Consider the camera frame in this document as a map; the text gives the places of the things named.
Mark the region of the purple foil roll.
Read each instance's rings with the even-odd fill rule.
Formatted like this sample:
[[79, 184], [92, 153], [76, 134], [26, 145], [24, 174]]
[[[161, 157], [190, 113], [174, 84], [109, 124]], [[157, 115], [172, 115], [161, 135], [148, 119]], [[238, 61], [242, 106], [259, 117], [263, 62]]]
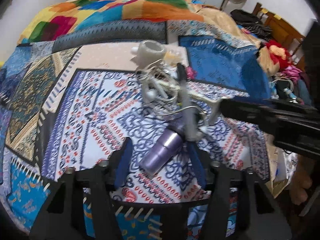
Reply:
[[152, 148], [139, 162], [148, 176], [154, 177], [162, 167], [181, 149], [184, 133], [174, 126], [167, 126]]

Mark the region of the white tape roll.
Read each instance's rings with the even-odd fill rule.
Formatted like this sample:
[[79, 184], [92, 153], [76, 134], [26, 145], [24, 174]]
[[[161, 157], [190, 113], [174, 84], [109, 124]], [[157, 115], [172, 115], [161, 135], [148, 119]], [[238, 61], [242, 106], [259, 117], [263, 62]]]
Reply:
[[144, 40], [131, 49], [131, 59], [137, 66], [144, 68], [151, 63], [162, 60], [167, 52], [164, 45], [153, 40]]

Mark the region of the patchwork patterned bedspread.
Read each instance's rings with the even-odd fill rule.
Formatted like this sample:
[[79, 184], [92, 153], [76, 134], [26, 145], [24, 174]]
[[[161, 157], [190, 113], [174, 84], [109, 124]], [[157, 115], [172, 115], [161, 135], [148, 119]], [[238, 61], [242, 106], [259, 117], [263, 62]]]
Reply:
[[212, 100], [270, 97], [267, 76], [253, 61], [258, 48], [196, 21], [113, 21], [19, 44], [1, 67], [1, 214], [28, 234], [65, 168], [91, 168], [126, 137], [133, 154], [115, 200], [174, 204], [206, 200], [191, 161], [179, 153], [155, 178], [139, 169], [178, 99], [143, 102], [131, 49], [154, 40], [179, 51], [197, 71], [189, 88]]

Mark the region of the brown wooden headboard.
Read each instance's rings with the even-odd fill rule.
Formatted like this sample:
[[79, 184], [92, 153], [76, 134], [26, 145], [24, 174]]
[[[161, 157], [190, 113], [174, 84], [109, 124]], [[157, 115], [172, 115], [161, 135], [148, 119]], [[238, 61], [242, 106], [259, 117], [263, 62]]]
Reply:
[[305, 36], [279, 15], [263, 8], [263, 5], [259, 2], [256, 3], [252, 14], [258, 16], [265, 26], [269, 26], [272, 29], [272, 39], [277, 41], [283, 48], [286, 48], [292, 57], [293, 63], [298, 68], [303, 69], [305, 57], [302, 43]]

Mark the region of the crumpled clear plastic wrapper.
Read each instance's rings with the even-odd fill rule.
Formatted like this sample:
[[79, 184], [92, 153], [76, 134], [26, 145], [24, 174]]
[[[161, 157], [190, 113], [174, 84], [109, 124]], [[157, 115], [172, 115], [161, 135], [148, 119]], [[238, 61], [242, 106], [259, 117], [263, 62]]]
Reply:
[[182, 57], [179, 51], [169, 50], [164, 55], [164, 61], [169, 65], [176, 65], [182, 62]]

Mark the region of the tan fleece blanket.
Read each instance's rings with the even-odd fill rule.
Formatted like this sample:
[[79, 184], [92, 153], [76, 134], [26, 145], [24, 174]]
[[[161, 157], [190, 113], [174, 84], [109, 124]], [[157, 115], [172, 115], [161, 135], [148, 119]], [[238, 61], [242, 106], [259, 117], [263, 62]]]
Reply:
[[267, 76], [273, 76], [278, 72], [279, 63], [273, 62], [270, 52], [266, 47], [260, 48], [264, 43], [253, 35], [243, 32], [227, 13], [218, 9], [205, 7], [200, 9], [197, 14], [203, 16], [206, 23], [215, 25], [227, 34], [231, 34], [240, 40], [249, 41], [254, 44], [259, 49], [257, 61]]

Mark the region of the colourful patchwork fleece blanket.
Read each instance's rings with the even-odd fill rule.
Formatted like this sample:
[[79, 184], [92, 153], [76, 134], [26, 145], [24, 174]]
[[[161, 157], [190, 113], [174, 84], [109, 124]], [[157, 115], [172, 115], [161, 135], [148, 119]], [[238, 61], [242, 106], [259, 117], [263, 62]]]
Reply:
[[71, 0], [42, 9], [22, 31], [18, 44], [54, 41], [96, 24], [121, 20], [196, 20], [201, 5], [191, 0]]

